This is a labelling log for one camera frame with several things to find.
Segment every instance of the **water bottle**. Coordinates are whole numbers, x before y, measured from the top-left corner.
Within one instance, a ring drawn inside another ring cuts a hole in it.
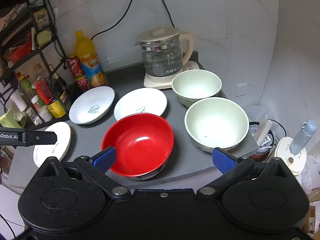
[[[307,145],[311,137],[317,130],[317,124],[312,119],[308,119],[301,124],[301,129],[293,142],[290,144],[289,149],[293,155],[297,155]]]

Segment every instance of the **bottle cap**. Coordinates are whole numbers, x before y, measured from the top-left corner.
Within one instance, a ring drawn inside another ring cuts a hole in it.
[[[39,100],[39,96],[35,95],[35,96],[31,99],[31,103],[35,104],[38,100]]]
[[[77,31],[75,34],[76,34],[76,37],[81,36],[81,35],[83,35],[83,31],[82,30]]]
[[[30,114],[32,112],[32,107],[30,106],[27,110],[26,110],[26,113],[27,114]]]
[[[303,134],[307,137],[312,137],[317,130],[317,124],[314,120],[308,119],[301,124]]]
[[[22,80],[25,77],[24,74],[22,74],[21,76],[19,76],[19,79]]]
[[[70,55],[68,56],[68,58],[74,58],[74,57],[77,57],[77,54],[76,54],[76,53],[70,54]]]

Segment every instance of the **electrical outlet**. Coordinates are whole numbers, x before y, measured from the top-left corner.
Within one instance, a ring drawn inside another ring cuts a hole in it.
[[[237,94],[236,97],[244,96],[246,87],[248,86],[247,83],[239,83],[237,85]]]

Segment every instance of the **red bowl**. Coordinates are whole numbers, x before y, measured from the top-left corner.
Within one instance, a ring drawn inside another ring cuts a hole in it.
[[[114,173],[126,177],[142,176],[158,169],[168,159],[174,135],[168,122],[154,114],[132,114],[107,131],[101,150],[114,146],[117,151]]]

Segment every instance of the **kettle handle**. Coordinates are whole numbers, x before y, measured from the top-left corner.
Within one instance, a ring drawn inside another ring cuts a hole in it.
[[[194,45],[193,36],[191,33],[188,33],[188,32],[180,32],[180,40],[187,41],[187,51],[185,52],[182,59],[182,65],[184,66],[190,59],[193,52],[193,45]]]

